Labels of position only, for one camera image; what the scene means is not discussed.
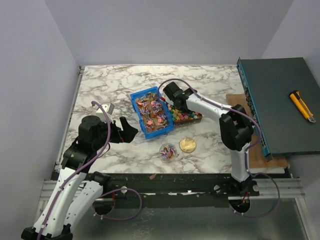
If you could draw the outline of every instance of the gray wall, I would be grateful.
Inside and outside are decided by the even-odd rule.
[[[319,0],[295,0],[263,58],[304,57],[320,84],[319,13]],[[296,156],[289,162],[294,175],[301,177],[306,204],[320,236],[320,155]]]
[[[293,0],[46,0],[79,65],[261,58]]]
[[[33,224],[53,170],[78,66],[43,0],[0,8],[0,239]]]

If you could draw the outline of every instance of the marble surface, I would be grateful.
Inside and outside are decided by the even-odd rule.
[[[176,65],[119,65],[86,66],[74,111],[70,121],[64,151],[78,135],[81,119],[94,115],[91,101],[112,102],[112,116],[120,125],[119,117],[127,118],[130,125],[139,130],[131,143],[111,144],[111,149],[99,158],[90,172],[102,173],[230,173],[229,150],[220,137],[219,124],[204,117],[199,124],[177,127],[167,135],[146,140],[134,112],[130,94],[159,86],[170,78],[186,80],[204,96],[226,104],[226,94],[243,93],[235,65],[176,66]],[[182,89],[187,87],[177,82]],[[184,137],[196,141],[196,150],[184,153],[179,142]],[[172,143],[179,152],[178,160],[164,163],[159,158],[162,144]]]

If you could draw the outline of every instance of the blue tray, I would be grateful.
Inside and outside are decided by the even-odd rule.
[[[152,138],[160,136],[162,134],[166,134],[174,129],[174,122],[172,121],[168,106],[165,102],[160,101],[162,108],[164,110],[164,115],[165,115],[168,126],[165,128],[162,128],[160,130],[149,132],[149,133],[146,130],[146,127],[144,125],[144,121],[140,115],[140,112],[138,110],[138,106],[136,104],[136,99],[141,98],[143,95],[147,95],[148,93],[157,93],[157,92],[158,92],[158,87],[154,86],[149,89],[138,91],[138,92],[130,94],[132,106],[133,106],[134,111],[138,114],[140,127],[141,127],[142,131],[144,132],[145,139],[152,139]]]

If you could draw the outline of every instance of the round gold disc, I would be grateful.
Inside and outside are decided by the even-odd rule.
[[[196,149],[196,141],[193,140],[191,137],[184,137],[180,141],[180,148],[185,153],[192,153]]]

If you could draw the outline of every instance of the wood panel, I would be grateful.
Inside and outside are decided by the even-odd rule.
[[[251,116],[250,109],[248,107],[246,96],[244,94],[227,94],[226,101],[229,105],[235,106],[240,104],[244,107],[246,113]],[[254,133],[252,135],[251,144],[258,140],[258,135]],[[267,162],[264,157],[260,144],[249,149],[249,166],[250,168],[285,168],[288,166],[288,162],[284,156],[274,157],[271,161]]]

